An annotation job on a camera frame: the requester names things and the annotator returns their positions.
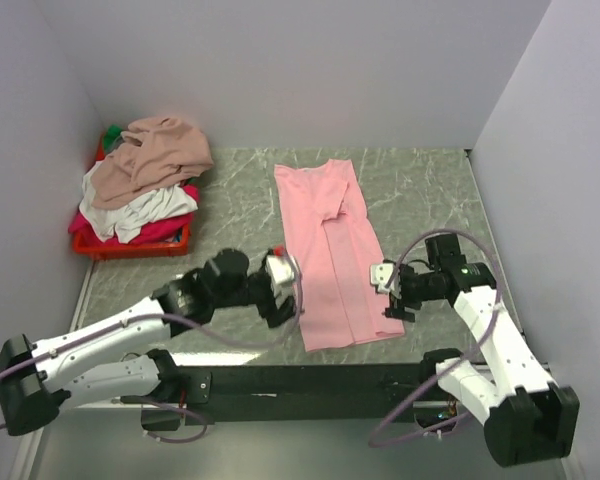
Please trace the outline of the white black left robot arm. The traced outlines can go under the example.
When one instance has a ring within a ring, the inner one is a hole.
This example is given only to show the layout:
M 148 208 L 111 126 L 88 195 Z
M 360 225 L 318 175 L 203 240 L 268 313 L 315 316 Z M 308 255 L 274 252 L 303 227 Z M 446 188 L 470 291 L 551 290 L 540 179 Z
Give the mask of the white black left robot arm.
M 249 265 L 243 252 L 224 249 L 104 320 L 50 339 L 10 338 L 0 350 L 0 430 L 22 436 L 65 410 L 115 397 L 165 407 L 184 385 L 171 355 L 153 350 L 128 361 L 121 355 L 190 330 L 238 346 L 209 329 L 218 310 L 253 306 L 269 328 L 293 330 L 303 301 L 296 259 L 273 249 L 257 270 Z

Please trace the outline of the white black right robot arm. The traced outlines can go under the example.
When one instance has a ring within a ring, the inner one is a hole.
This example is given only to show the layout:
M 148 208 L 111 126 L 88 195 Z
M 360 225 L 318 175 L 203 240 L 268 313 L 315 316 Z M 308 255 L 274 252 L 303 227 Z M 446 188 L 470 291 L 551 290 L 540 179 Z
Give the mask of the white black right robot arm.
M 483 427 L 493 460 L 501 467 L 570 455 L 580 409 L 576 392 L 561 387 L 537 360 L 502 301 L 494 273 L 462 253 L 462 233 L 437 230 L 422 236 L 428 272 L 403 260 L 370 268 L 370 283 L 389 298 L 385 314 L 408 320 L 429 301 L 446 301 L 469 329 L 475 347 L 424 354 L 419 387 L 388 416 L 397 418 L 423 394 L 449 394 Z

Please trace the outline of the pink t shirt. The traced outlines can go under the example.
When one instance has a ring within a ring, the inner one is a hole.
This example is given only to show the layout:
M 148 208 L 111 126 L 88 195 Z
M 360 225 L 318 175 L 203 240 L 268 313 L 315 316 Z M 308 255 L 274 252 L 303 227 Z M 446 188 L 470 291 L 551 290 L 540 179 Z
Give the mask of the pink t shirt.
M 287 251 L 300 267 L 300 329 L 308 352 L 400 337 L 400 320 L 383 315 L 370 283 L 384 259 L 349 160 L 316 168 L 274 168 Z

